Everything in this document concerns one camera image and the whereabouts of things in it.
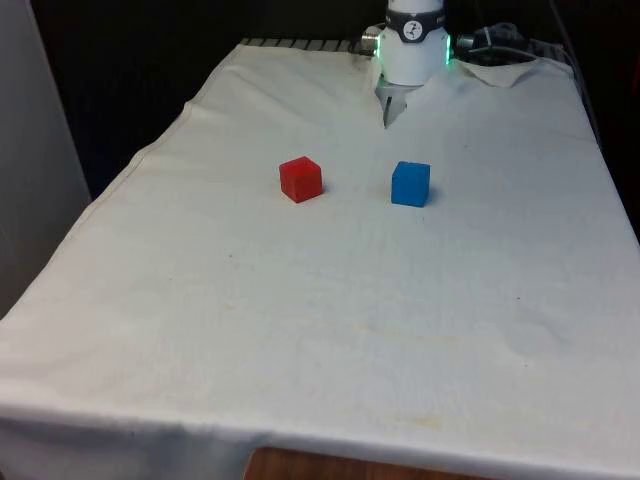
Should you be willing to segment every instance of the black cable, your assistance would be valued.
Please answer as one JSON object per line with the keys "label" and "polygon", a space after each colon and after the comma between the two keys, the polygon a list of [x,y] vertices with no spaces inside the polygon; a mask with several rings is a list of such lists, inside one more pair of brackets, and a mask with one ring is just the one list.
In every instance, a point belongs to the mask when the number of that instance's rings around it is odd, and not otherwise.
{"label": "black cable", "polygon": [[593,129],[593,133],[596,137],[596,141],[598,142],[598,146],[602,150],[602,139],[600,137],[600,129],[598,128],[596,114],[591,103],[591,97],[589,96],[589,92],[587,90],[587,84],[584,81],[584,76],[582,75],[582,69],[580,68],[580,64],[578,63],[578,57],[576,56],[576,52],[573,49],[573,42],[569,37],[569,33],[567,32],[567,28],[564,24],[564,21],[562,20],[562,16],[560,15],[560,11],[558,10],[555,0],[549,0],[549,7],[551,8],[551,12],[555,17],[558,28],[560,29],[562,40],[567,47],[567,50],[569,50],[569,55],[573,58],[573,69],[575,71],[576,80],[578,81],[578,84],[582,89],[582,101],[585,104],[587,114],[589,115],[589,119],[591,120],[591,128]]}

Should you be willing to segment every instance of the green led light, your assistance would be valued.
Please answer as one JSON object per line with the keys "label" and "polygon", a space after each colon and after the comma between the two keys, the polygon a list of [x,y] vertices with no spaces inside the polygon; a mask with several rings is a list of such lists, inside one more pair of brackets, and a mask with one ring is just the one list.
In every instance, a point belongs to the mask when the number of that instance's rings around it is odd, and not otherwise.
{"label": "green led light", "polygon": [[453,52],[451,51],[451,35],[447,35],[447,51],[445,54],[445,65],[449,65],[451,63],[451,57],[453,57]]}

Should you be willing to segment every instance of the wooden floor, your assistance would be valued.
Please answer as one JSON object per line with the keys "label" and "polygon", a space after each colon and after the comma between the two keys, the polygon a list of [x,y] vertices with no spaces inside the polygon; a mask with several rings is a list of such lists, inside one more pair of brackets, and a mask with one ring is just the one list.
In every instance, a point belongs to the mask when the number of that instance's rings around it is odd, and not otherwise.
{"label": "wooden floor", "polygon": [[310,453],[276,450],[256,451],[245,480],[484,480],[449,473]]}

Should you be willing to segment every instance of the cable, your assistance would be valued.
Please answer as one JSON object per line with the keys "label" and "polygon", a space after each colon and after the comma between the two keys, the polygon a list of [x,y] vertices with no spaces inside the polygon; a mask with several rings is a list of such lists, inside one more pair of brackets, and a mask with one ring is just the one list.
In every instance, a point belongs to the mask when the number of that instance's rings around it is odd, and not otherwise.
{"label": "cable", "polygon": [[580,69],[580,65],[578,64],[578,57],[576,56],[576,52],[573,49],[573,43],[571,42],[571,38],[569,37],[569,33],[567,32],[567,28],[565,27],[564,21],[562,20],[562,16],[560,15],[560,11],[558,10],[555,0],[549,0],[549,7],[551,8],[551,12],[555,17],[558,28],[560,29],[562,40],[569,50],[569,55],[573,59],[572,67],[575,72],[578,84],[582,88],[582,100],[585,104],[585,108],[587,109],[589,119],[591,120],[591,128],[593,128],[593,133],[596,137],[596,141],[598,142],[600,150],[602,150],[602,138],[600,137],[600,129],[598,128],[596,114],[591,103],[591,97],[589,96],[589,92],[587,90],[587,84],[584,81],[584,76],[582,75],[582,70]]}
{"label": "cable", "polygon": [[[511,47],[502,47],[502,46],[493,46],[493,47],[482,47],[482,48],[475,48],[473,50],[469,50],[469,53],[474,55],[477,53],[489,53],[489,52],[505,52],[505,53],[514,53],[517,55],[522,55],[523,57],[527,57],[530,58],[531,60],[545,60],[545,61],[554,61],[552,58],[547,58],[547,57],[541,57],[539,55],[536,55],[535,53],[531,53],[531,52],[526,52],[524,50],[519,50],[517,48],[511,48]],[[567,56],[567,61],[569,62],[569,66],[571,68],[573,68],[573,70],[575,71],[575,66],[573,63],[573,60]]]}

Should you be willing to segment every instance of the toy block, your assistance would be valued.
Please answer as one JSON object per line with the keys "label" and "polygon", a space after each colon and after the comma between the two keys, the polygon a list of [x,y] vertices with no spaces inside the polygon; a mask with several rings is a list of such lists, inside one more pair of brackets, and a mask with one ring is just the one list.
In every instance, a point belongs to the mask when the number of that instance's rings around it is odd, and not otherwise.
{"label": "toy block", "polygon": [[307,157],[280,165],[280,186],[282,192],[296,203],[321,195],[322,170]]}

